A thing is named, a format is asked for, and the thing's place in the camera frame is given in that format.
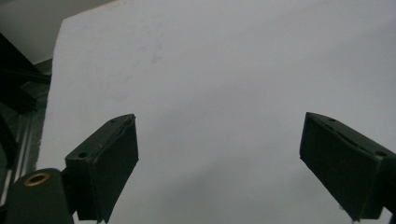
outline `screw hole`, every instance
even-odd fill
[[[27,178],[24,181],[24,185],[28,186],[28,187],[36,186],[36,185],[43,183],[44,181],[46,181],[49,178],[50,178],[50,174],[48,174],[48,173],[35,174],[35,175],[32,175],[29,178]]]
[[[387,156],[387,153],[385,153],[385,152],[383,152],[383,151],[377,151],[377,152],[375,153],[375,155],[378,156],[378,157],[386,157],[386,156]]]
[[[88,153],[86,153],[86,152],[81,152],[78,154],[79,158],[86,158],[87,156],[88,156]]]

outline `brass ring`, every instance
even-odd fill
[[[29,176],[29,178],[27,178],[24,181],[24,185],[27,187],[36,186],[36,185],[39,185],[39,184],[43,183],[44,181],[48,180],[49,178],[50,178],[50,174],[48,174],[48,173],[38,173],[38,174]]]

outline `gray background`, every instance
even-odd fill
[[[395,9],[118,1],[69,18],[37,166],[63,169],[103,123],[134,113],[140,162],[110,223],[349,223],[299,160],[304,114],[393,150]]]

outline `white wall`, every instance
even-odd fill
[[[32,63],[52,58],[62,20],[112,0],[0,0],[0,32]]]

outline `white surface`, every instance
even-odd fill
[[[121,1],[64,21],[38,168],[135,113],[110,223],[350,223],[299,159],[306,111],[396,146],[393,1]],[[389,213],[380,221],[387,223]]]
[[[36,64],[51,59],[62,20],[111,0],[0,0],[0,32]]]

